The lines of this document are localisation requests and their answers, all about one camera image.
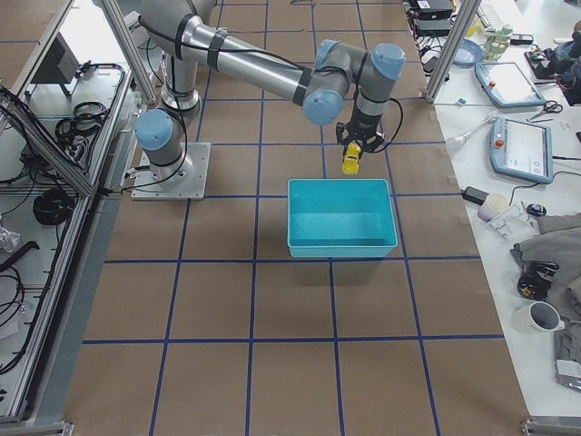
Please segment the bottle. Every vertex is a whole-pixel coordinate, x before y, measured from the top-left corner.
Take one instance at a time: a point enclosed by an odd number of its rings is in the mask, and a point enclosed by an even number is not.
[[[484,58],[487,61],[497,61],[510,45],[510,36],[512,36],[511,25],[504,25],[502,29],[497,30],[484,43]]]

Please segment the white table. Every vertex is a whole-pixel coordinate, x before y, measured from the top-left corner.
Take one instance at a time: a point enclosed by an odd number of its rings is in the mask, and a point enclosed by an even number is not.
[[[553,37],[570,36],[573,24],[581,17],[580,7],[562,1],[519,0],[517,4],[523,9],[523,15],[531,27],[536,29],[536,40],[546,42],[549,46],[553,46]],[[576,14],[572,14],[570,8],[575,8]],[[543,17],[535,17],[535,12],[541,10]],[[549,18],[553,13],[556,19]],[[530,74],[523,56],[525,50],[523,47],[510,47],[500,61],[517,62]],[[575,137],[575,131],[581,131],[581,106],[568,106],[555,85],[539,86],[539,90],[546,99],[557,100],[565,107],[562,114],[547,117],[554,118],[554,121],[546,123],[552,130],[553,154],[581,157],[581,143]],[[460,97],[467,101],[464,107],[456,104]],[[471,130],[492,111],[526,119],[538,112],[538,108],[498,110],[481,90],[473,69],[452,66],[450,80],[442,86],[436,99],[436,111],[444,136],[450,137]],[[493,172],[487,149],[489,132],[490,128],[486,127],[474,134],[451,156],[452,164],[461,188],[474,186],[489,193],[502,193],[509,198],[515,186],[530,183]],[[554,171],[560,170],[581,173],[581,162],[554,161]],[[517,190],[513,203],[520,204],[521,201],[524,204],[541,203],[550,215],[579,213],[581,177],[558,175],[550,185]],[[555,382],[552,335],[526,336],[515,331],[510,322],[511,314],[531,301],[521,298],[517,293],[520,271],[509,249],[513,243],[533,235],[533,229],[512,240],[504,240],[478,218],[478,207],[475,204],[467,202],[466,209],[529,413],[533,416],[581,417],[581,394]]]

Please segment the white mug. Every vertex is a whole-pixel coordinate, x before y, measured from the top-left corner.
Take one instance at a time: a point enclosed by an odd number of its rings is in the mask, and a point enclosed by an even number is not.
[[[515,329],[523,334],[556,332],[565,328],[559,313],[547,302],[533,302],[518,309],[511,319]]]
[[[508,209],[508,200],[500,193],[490,193],[478,209],[478,218],[490,221]]]

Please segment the gray cloth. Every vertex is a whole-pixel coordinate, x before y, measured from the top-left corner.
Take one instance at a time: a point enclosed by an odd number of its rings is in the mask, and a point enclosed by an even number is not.
[[[566,322],[555,333],[555,358],[581,363],[581,213],[544,216],[537,222],[541,234],[515,244],[510,252],[523,272],[534,261],[559,265],[547,296]],[[581,378],[557,372],[556,380],[581,392]]]

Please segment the blue plastic bin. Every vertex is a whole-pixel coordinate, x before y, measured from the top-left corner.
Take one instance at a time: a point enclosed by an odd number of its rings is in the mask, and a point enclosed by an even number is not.
[[[292,257],[384,257],[398,245],[382,179],[289,180]]]

